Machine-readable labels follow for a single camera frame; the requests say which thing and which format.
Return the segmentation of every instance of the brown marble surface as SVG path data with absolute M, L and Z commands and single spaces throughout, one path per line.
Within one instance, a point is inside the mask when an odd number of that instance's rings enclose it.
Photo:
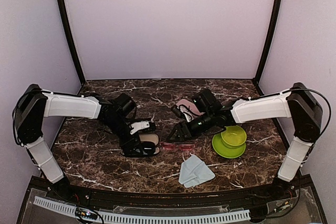
M 165 141 L 179 122 L 170 107 L 182 98 L 190 99 L 201 88 L 209 88 L 221 101 L 255 97 L 250 80 L 108 80 L 88 81 L 82 94 L 99 93 L 107 99 L 124 92 L 138 106 L 138 118 L 152 118 L 160 141 Z M 242 125 L 247 133 L 243 156 L 225 159 L 212 148 L 212 137 L 202 136 L 193 142 L 191 151 L 202 159 L 216 177 L 184 188 L 178 182 L 183 159 L 190 153 L 178 148 L 161 149 L 159 155 L 126 158 L 120 155 L 116 136 L 107 133 L 97 120 L 68 118 L 56 139 L 52 152 L 74 185 L 134 193 L 201 193 L 269 184 L 279 168 L 286 149 L 272 122 L 259 120 Z

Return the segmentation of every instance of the white bracket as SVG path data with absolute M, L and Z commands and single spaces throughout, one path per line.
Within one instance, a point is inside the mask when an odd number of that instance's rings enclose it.
M 141 122 L 135 122 L 131 124 L 132 130 L 131 135 L 134 133 L 149 128 L 149 121 L 141 121 Z
M 290 93 L 274 95 L 248 101 L 240 99 L 233 104 L 231 110 L 236 123 L 266 118 L 290 118 L 290 110 L 286 98 Z

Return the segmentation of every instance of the green plate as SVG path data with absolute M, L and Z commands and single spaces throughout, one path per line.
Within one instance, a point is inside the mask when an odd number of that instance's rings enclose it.
M 212 146 L 215 150 L 215 152 L 222 157 L 225 158 L 237 158 L 243 155 L 246 149 L 246 143 L 244 143 L 242 146 L 231 149 L 226 147 L 222 142 L 221 134 L 214 135 L 212 138 Z

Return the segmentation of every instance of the metal frame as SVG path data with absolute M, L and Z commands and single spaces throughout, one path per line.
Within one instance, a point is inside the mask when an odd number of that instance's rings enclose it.
M 71 53 L 71 57 L 73 60 L 73 64 L 75 65 L 75 69 L 77 72 L 77 76 L 79 78 L 79 81 L 81 84 L 84 84 L 86 82 L 85 80 L 85 76 L 83 73 L 83 69 L 80 65 L 80 61 L 78 58 L 78 54 L 76 51 L 76 46 L 75 46 L 75 42 L 74 42 L 74 38 L 72 36 L 72 32 L 71 32 L 71 28 L 70 28 L 70 23 L 69 23 L 69 18 L 68 18 L 68 14 L 67 14 L 67 9 L 65 6 L 65 1 L 64 0 L 57 0 L 58 3 L 58 8 L 59 8 L 59 13 L 62 19 L 62 23 L 63 23 L 63 29 L 64 29 L 64 33 L 65 36 L 67 38 L 67 42 L 68 42 L 68 47 Z
M 275 28 L 277 26 L 277 20 L 278 20 L 279 11 L 280 11 L 280 4 L 281 4 L 281 0 L 274 0 L 271 19 L 269 21 L 269 26 L 268 26 L 268 31 L 267 31 L 267 36 L 266 36 L 263 52 L 261 54 L 256 76 L 254 77 L 254 81 L 257 84 L 259 84 L 261 80 L 261 76 L 263 75 L 263 71 L 266 65 L 269 50 L 271 48 Z

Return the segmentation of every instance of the pink eyeglasses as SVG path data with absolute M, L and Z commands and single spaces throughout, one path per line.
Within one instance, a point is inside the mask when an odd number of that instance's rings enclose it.
M 166 150 L 174 150 L 179 148 L 182 152 L 190 152 L 195 148 L 194 144 L 172 144 L 172 143 L 165 143 L 161 142 L 161 147 Z

